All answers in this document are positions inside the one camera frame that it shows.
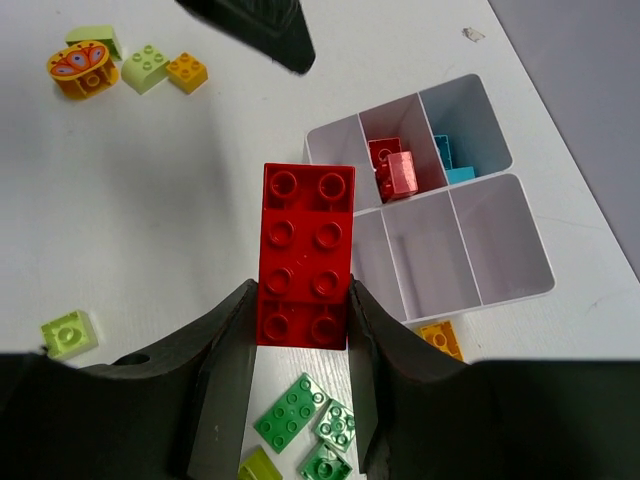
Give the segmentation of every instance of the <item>lime green lego brick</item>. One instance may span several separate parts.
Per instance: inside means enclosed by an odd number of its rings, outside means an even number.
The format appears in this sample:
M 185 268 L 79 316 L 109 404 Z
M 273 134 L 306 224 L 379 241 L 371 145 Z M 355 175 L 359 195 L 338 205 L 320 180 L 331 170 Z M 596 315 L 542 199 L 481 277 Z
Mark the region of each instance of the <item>lime green lego brick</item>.
M 262 447 L 253 452 L 238 470 L 238 480 L 282 480 L 282 475 Z
M 116 32 L 111 25 L 77 27 L 64 37 L 64 41 L 69 46 L 85 40 L 97 40 L 104 43 L 109 49 L 109 54 L 113 60 L 122 60 L 122 48 L 120 48 L 120 42 L 118 42 Z
M 344 480 L 352 470 L 330 445 L 321 443 L 302 462 L 299 473 L 306 480 Z
M 169 59 L 153 45 L 131 55 L 122 65 L 122 79 L 140 95 L 167 78 Z
M 326 443 L 346 453 L 356 435 L 353 412 L 337 400 L 332 400 L 315 432 Z
M 98 346 L 89 316 L 76 310 L 40 327 L 49 357 L 66 360 Z
M 254 428 L 276 453 L 280 453 L 328 401 L 327 394 L 303 373 Z

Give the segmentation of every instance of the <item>orange lego brick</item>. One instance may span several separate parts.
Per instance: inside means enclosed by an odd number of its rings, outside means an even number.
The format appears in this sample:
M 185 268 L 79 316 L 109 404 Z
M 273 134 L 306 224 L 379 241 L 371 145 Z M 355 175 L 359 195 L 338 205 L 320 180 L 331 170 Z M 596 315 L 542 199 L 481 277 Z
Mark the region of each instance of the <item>orange lego brick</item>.
M 193 92 L 209 78 L 207 67 L 187 52 L 167 65 L 169 80 L 186 93 Z
M 420 336 L 430 345 L 453 358 L 464 362 L 462 352 L 458 346 L 456 334 L 453 331 L 453 325 L 450 321 L 437 323 L 435 325 L 427 325 L 420 329 Z
M 62 92 L 73 100 L 97 95 L 118 80 L 118 69 L 109 50 L 96 40 L 60 50 L 47 61 L 47 71 Z

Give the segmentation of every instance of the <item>shiny red lego brick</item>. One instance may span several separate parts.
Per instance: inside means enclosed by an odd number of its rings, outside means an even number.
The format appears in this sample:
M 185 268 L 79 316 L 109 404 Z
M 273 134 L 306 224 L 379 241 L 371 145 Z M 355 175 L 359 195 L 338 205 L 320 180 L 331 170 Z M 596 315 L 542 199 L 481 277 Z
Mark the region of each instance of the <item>shiny red lego brick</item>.
M 267 164 L 257 342 L 344 349 L 355 169 Z
M 402 145 L 399 138 L 381 138 L 369 141 L 369 154 L 374 169 L 378 169 L 380 163 L 392 153 L 400 153 Z
M 380 163 L 376 180 L 383 202 L 418 193 L 418 181 L 411 152 L 392 153 Z

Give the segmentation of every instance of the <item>white table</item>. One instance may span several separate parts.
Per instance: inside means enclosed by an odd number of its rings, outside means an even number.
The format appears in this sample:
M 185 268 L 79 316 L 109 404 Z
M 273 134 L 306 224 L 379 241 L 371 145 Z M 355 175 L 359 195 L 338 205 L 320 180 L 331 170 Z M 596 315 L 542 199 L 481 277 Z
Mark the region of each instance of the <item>white table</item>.
M 466 358 L 636 357 L 638 281 L 489 5 L 389 5 L 305 1 L 318 59 L 299 78 L 170 0 L 2 3 L 0 351 L 35 349 L 39 325 L 76 308 L 100 338 L 78 366 L 194 320 L 256 278 L 264 162 L 300 161 L 311 128 L 475 72 L 558 286 L 456 321 Z M 65 101 L 45 62 L 67 30 L 100 23 L 115 25 L 127 54 L 146 43 L 189 51 L 209 82 L 191 96 L 165 82 L 142 97 L 119 82 Z M 468 40 L 464 27 L 486 38 Z M 245 450 L 259 442 L 253 421 L 302 371 L 350 402 L 346 353 L 260 348 Z M 312 444 L 305 432 L 282 455 L 267 451 L 295 478 Z M 348 458 L 355 466 L 355 448 Z

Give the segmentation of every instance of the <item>lego piece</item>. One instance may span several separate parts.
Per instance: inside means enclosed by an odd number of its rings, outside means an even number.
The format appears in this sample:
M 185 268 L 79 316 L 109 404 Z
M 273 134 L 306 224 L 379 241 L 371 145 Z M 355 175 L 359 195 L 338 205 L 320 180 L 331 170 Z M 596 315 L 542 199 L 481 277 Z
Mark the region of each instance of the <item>lego piece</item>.
M 371 164 L 377 169 L 380 162 L 391 153 L 400 153 L 402 145 L 399 138 L 381 138 L 379 140 L 370 140 L 369 154 L 371 155 Z
M 473 167 L 452 168 L 451 170 L 447 170 L 449 185 L 466 182 L 474 178 L 476 178 L 476 172 Z
M 98 346 L 89 316 L 76 310 L 40 327 L 49 357 L 67 360 Z
M 265 165 L 257 343 L 346 348 L 355 169 Z
M 356 434 L 353 412 L 337 400 L 332 400 L 315 432 L 326 443 L 346 453 Z
M 109 53 L 113 60 L 122 60 L 120 42 L 118 42 L 116 33 L 111 25 L 77 27 L 67 33 L 67 36 L 64 37 L 64 41 L 69 46 L 88 40 L 97 40 L 98 42 L 103 43 L 109 49 Z
M 169 59 L 147 45 L 134 53 L 122 65 L 122 79 L 140 95 L 167 78 Z
M 464 361 L 462 352 L 458 346 L 456 334 L 453 331 L 453 325 L 450 321 L 437 323 L 435 325 L 427 325 L 420 329 L 420 336 L 430 345 L 453 358 Z
M 237 480 L 282 480 L 282 475 L 262 447 L 240 465 Z
M 411 152 L 387 155 L 376 169 L 376 180 L 383 203 L 418 193 L 418 180 Z
M 451 144 L 449 143 L 449 135 L 435 135 L 433 138 L 436 141 L 438 152 L 440 152 L 440 160 L 442 160 L 444 169 L 451 170 L 453 168 L 453 160 L 451 157 Z
M 207 67 L 187 52 L 167 66 L 169 80 L 185 93 L 191 93 L 207 81 Z
M 303 373 L 254 428 L 276 453 L 280 453 L 328 400 L 318 384 Z
M 302 463 L 299 473 L 306 480 L 344 480 L 351 465 L 331 446 L 321 443 Z
M 118 81 L 109 50 L 98 41 L 60 50 L 47 61 L 47 71 L 62 93 L 73 100 L 97 95 Z

